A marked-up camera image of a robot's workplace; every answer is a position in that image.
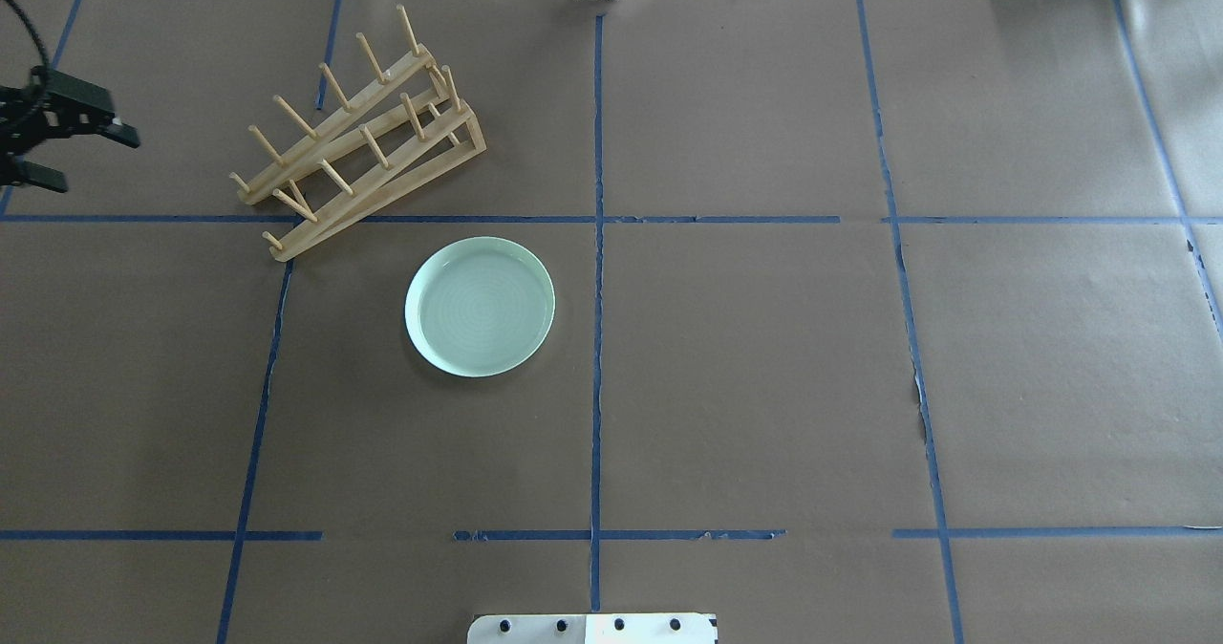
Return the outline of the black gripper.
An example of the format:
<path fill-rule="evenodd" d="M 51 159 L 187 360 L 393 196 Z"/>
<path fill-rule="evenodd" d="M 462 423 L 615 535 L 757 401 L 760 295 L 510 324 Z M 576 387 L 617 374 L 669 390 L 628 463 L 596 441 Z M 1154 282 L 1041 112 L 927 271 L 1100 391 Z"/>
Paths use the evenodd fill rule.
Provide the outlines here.
<path fill-rule="evenodd" d="M 66 194 L 60 170 L 27 160 L 45 141 L 98 134 L 106 141 L 139 148 L 139 130 L 114 119 L 109 90 L 57 70 L 34 66 L 23 88 L 2 88 L 2 185 L 38 187 Z"/>

